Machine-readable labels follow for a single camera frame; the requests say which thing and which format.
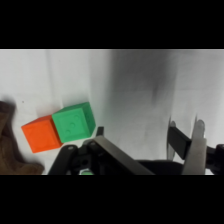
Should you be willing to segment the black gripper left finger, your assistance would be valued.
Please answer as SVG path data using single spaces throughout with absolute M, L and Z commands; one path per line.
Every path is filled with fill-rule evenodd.
M 63 146 L 54 160 L 49 175 L 153 175 L 153 172 L 131 158 L 104 137 L 104 127 L 80 147 Z

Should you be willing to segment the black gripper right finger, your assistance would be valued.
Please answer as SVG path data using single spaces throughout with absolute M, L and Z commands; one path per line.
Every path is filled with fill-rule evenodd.
M 204 175 L 209 169 L 214 175 L 224 175 L 224 144 L 215 148 L 207 145 L 205 123 L 195 119 L 191 137 L 187 137 L 174 121 L 169 121 L 167 131 L 167 160 L 178 155 L 182 164 L 182 175 Z

